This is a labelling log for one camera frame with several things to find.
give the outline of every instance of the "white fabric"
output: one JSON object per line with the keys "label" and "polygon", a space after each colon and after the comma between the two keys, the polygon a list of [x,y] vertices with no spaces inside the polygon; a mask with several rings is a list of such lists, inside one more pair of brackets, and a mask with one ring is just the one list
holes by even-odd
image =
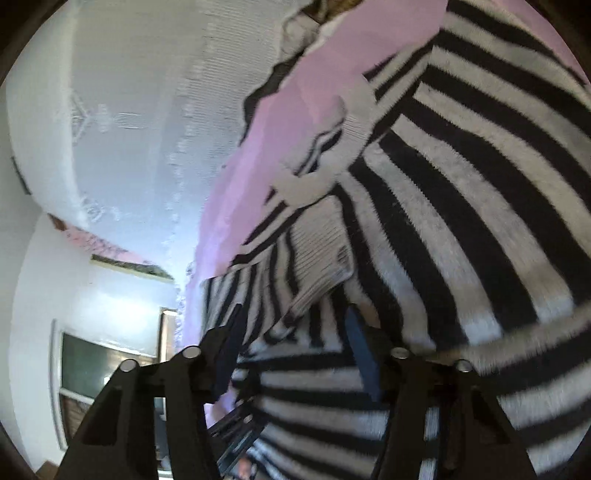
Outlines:
{"label": "white fabric", "polygon": [[[278,60],[283,21],[307,3],[70,0],[44,27],[61,41],[38,33],[36,55],[9,78],[14,150],[37,201],[182,283],[205,200],[242,135],[242,102]],[[17,79],[35,85],[32,106]],[[57,109],[44,103],[54,98]],[[32,122],[60,139],[50,161]]]}

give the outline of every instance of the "metal bolt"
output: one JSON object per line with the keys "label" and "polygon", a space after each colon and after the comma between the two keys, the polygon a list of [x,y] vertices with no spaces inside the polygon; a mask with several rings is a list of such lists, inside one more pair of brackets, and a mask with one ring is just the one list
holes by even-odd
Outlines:
{"label": "metal bolt", "polygon": [[460,372],[468,373],[472,371],[473,366],[468,360],[458,360],[456,362],[456,369]]}
{"label": "metal bolt", "polygon": [[131,372],[138,363],[133,360],[132,358],[128,358],[127,360],[123,360],[119,368],[122,372]]}
{"label": "metal bolt", "polygon": [[185,358],[195,358],[199,355],[201,355],[201,349],[198,346],[188,346],[183,350],[183,357]]}
{"label": "metal bolt", "polygon": [[410,352],[402,346],[397,346],[396,348],[392,348],[390,350],[390,355],[392,355],[394,358],[397,358],[398,360],[405,360],[410,356]]}

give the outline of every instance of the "pink sheet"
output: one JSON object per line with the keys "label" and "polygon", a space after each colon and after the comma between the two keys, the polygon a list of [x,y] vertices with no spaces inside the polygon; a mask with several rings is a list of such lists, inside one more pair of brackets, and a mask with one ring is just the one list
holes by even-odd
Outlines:
{"label": "pink sheet", "polygon": [[[525,0],[494,1],[586,79],[556,30]],[[205,205],[196,268],[186,291],[184,345],[199,338],[200,315],[193,298],[199,283],[226,271],[259,222],[278,160],[315,131],[336,107],[338,92],[359,75],[403,47],[434,36],[446,8],[447,0],[365,0],[324,45],[298,62],[284,88],[260,102],[249,135],[229,159]]]}

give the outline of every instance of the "wall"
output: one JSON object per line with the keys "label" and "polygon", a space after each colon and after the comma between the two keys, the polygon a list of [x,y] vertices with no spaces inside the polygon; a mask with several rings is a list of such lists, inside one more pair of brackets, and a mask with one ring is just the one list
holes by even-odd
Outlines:
{"label": "wall", "polygon": [[34,469],[63,456],[49,387],[52,320],[87,340],[154,355],[160,307],[174,307],[175,299],[172,284],[91,264],[46,215],[39,219],[18,279],[10,340],[15,416]]}
{"label": "wall", "polygon": [[0,421],[24,454],[9,386],[8,349],[12,299],[41,209],[26,195],[11,163],[4,87],[0,89]]}

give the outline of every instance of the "black and white striped fabric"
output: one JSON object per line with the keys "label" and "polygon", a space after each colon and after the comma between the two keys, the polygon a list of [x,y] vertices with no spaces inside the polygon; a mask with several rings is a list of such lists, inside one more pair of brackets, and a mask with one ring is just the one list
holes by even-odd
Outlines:
{"label": "black and white striped fabric", "polygon": [[[234,381],[261,372],[269,420],[251,459],[273,479],[370,476],[387,414],[363,393],[343,333],[355,303],[394,342],[471,360],[553,478],[591,424],[591,96],[486,0],[450,0],[431,41],[365,79],[371,134],[324,197],[340,205],[353,276],[284,340],[249,350],[307,282],[294,235],[318,202],[294,207],[274,190],[229,272],[204,285],[206,327],[236,303],[249,312]],[[294,173],[322,173],[344,131],[319,135]],[[435,455],[436,419],[425,435]]]}

